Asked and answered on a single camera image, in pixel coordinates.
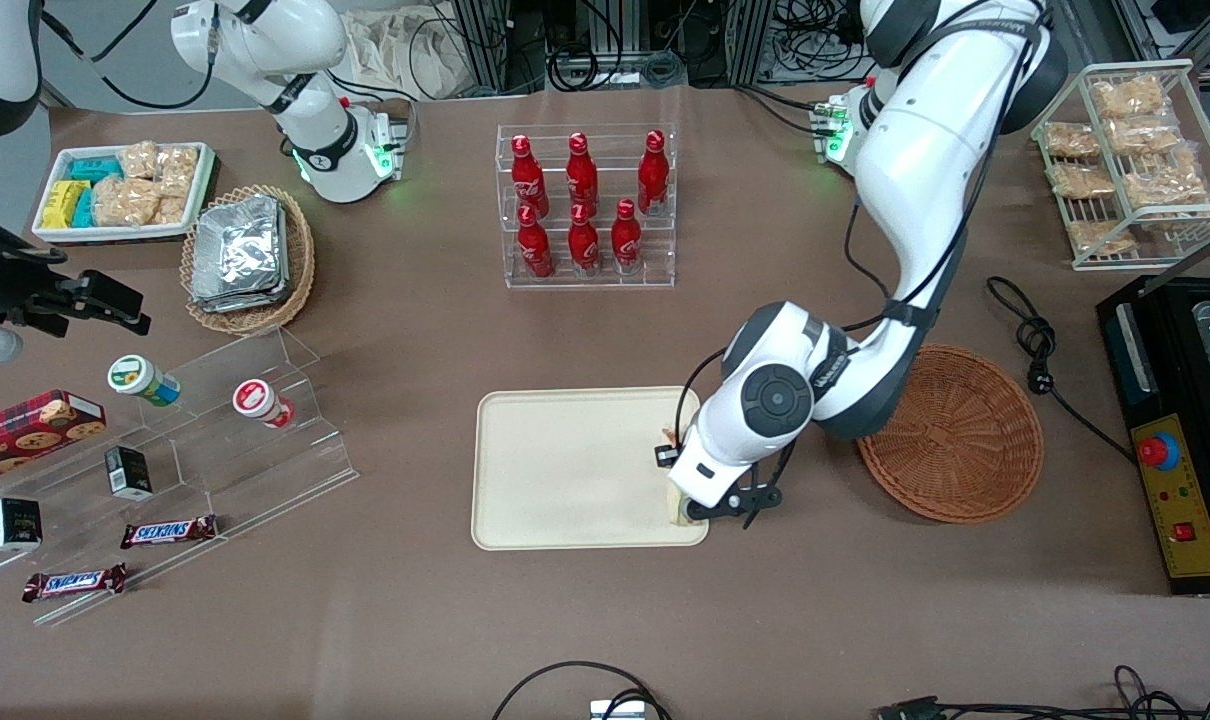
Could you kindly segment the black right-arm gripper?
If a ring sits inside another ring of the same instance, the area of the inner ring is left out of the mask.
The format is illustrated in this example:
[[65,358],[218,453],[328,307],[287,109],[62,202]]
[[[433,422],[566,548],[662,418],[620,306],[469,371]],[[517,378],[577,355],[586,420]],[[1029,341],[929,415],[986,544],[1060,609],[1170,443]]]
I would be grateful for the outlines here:
[[151,318],[143,313],[144,295],[102,272],[85,273],[85,306],[75,282],[47,265],[0,263],[0,323],[25,323],[48,336],[67,336],[70,319],[100,319],[125,332],[148,336]]

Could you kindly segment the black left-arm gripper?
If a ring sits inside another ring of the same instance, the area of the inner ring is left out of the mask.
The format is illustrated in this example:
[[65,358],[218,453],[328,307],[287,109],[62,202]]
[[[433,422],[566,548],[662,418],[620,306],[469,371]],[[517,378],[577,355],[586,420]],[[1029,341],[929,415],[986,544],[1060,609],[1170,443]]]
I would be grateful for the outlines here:
[[[673,468],[681,450],[673,445],[655,447],[655,462],[659,468]],[[782,503],[778,486],[734,488],[713,506],[687,499],[688,522],[709,522],[718,518],[743,518],[743,529],[750,529],[762,509],[774,509]]]

